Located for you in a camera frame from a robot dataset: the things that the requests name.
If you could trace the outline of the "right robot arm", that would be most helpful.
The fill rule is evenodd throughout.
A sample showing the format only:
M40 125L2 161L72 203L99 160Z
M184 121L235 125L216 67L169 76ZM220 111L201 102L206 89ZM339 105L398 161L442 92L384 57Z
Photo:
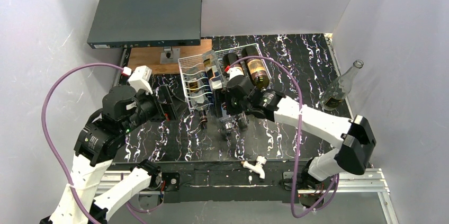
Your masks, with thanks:
M341 172L363 175L376 145L368 120L337 117L300 104L272 89L257 89L246 76L227 82L225 100L229 114L253 115L276 123L294 126L333 146L333 150L308 161L301 179L319 182Z

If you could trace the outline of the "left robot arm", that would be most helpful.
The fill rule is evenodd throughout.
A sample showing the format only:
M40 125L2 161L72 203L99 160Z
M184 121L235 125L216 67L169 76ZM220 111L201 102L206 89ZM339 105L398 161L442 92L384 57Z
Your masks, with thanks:
M107 223L135 194L152 185L159 168L144 160L111 189L97 195L106 170L111 166L126 136L146 122L175 121L186 104L167 85L155 93L146 88L119 85L110 89L80 131L73 164L62 164L68 182L55 211L42 223Z

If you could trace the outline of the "square clear bottle gold label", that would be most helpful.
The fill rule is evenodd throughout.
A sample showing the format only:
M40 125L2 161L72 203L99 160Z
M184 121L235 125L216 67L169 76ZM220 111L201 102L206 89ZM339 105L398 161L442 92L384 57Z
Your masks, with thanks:
M212 89L224 88L226 83L215 51L210 50L204 53L202 58L210 87Z

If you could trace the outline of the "dark green wine bottle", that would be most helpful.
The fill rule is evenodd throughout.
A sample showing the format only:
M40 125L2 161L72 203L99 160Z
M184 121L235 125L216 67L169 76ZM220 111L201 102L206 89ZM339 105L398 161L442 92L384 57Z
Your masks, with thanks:
M263 60L259 59L258 50L255 46L245 47L241 51L242 57L255 56L256 58L248 58L245 60L251 81L258 89L267 88L270 84L270 79L267 70L264 66Z

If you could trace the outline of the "blue square glass bottle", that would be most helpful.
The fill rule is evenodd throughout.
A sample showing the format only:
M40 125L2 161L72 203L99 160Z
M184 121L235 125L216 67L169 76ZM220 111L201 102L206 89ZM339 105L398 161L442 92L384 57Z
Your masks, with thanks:
M235 119L228 114L226 104L226 87L223 82L213 82L212 84L212 114L218 119L225 134L230 134L234 130Z

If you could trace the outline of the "tall clear bottle black label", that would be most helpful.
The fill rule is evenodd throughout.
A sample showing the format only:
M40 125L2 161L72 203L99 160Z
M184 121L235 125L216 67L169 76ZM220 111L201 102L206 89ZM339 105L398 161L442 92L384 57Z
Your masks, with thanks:
M331 82L319 101L324 110L332 111L345 100L352 89L355 76L363 66L362 60L355 60L345 73Z

